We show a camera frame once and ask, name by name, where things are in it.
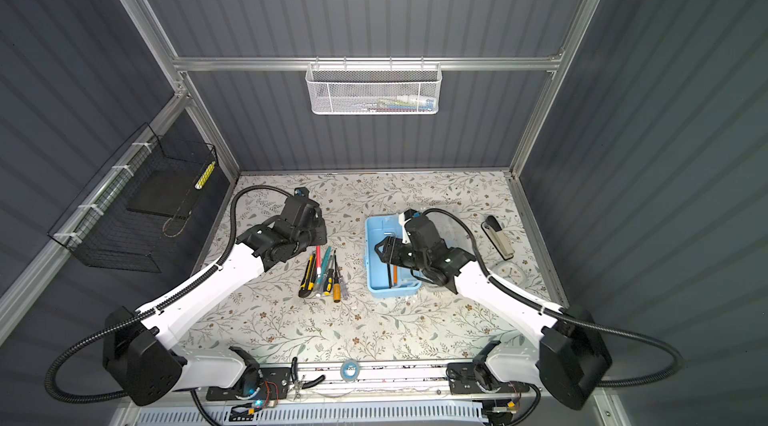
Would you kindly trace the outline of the blue plastic tool box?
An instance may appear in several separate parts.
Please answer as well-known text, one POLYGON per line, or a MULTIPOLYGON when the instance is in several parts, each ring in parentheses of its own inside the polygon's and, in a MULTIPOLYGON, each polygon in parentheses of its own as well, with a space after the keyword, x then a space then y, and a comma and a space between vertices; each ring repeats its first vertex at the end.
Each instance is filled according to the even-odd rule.
POLYGON ((371 216, 365 222, 367 286, 373 297, 407 297, 426 283, 454 292, 463 266, 476 260, 449 246, 432 220, 415 210, 371 216))

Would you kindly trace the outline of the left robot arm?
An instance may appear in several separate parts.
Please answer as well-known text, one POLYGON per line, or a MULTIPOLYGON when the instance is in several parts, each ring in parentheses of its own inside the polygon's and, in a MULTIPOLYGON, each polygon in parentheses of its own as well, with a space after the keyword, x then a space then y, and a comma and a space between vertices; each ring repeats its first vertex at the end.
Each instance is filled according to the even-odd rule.
POLYGON ((305 187, 285 196, 280 214, 242 233, 232 231, 224 252, 165 295, 131 312, 120 308, 106 325, 136 319, 107 336, 103 365, 127 396, 146 406, 175 391, 231 390, 241 400, 263 401, 267 387, 259 363, 243 348, 209 353, 181 347, 187 331, 231 293, 279 263, 327 241, 319 203, 305 187))

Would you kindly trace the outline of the yellow black utility knife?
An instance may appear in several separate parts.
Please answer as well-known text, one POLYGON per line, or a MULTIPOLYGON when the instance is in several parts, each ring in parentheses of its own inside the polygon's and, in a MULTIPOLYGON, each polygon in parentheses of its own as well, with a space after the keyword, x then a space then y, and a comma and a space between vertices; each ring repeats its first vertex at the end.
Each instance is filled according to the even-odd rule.
POLYGON ((317 254, 312 252, 307 261, 304 275, 298 291, 299 298, 307 298, 314 289, 316 279, 317 254))

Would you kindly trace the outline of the red handled hex key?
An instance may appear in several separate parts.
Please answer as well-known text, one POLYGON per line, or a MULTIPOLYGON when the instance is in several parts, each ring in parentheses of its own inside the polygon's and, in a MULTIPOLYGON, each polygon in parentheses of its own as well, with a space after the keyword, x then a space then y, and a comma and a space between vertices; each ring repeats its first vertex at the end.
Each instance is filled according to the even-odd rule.
POLYGON ((320 280, 321 272, 322 272, 322 247, 318 245, 316 246, 316 251, 315 251, 315 276, 314 276, 315 282, 320 280))

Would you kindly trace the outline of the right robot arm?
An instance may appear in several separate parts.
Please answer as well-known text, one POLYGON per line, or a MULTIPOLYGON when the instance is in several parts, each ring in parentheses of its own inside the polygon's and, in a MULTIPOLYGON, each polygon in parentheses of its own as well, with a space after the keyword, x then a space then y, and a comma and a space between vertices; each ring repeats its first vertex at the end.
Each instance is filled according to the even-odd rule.
POLYGON ((486 393, 514 386, 545 389, 562 405, 579 410, 612 364, 599 332, 583 327, 584 309, 562 308, 491 272, 479 252, 450 246, 425 212, 374 216, 366 222, 366 265, 374 291, 397 296, 394 272, 443 287, 494 312, 533 347, 516 352, 491 340, 462 372, 448 368, 454 381, 472 382, 486 393))

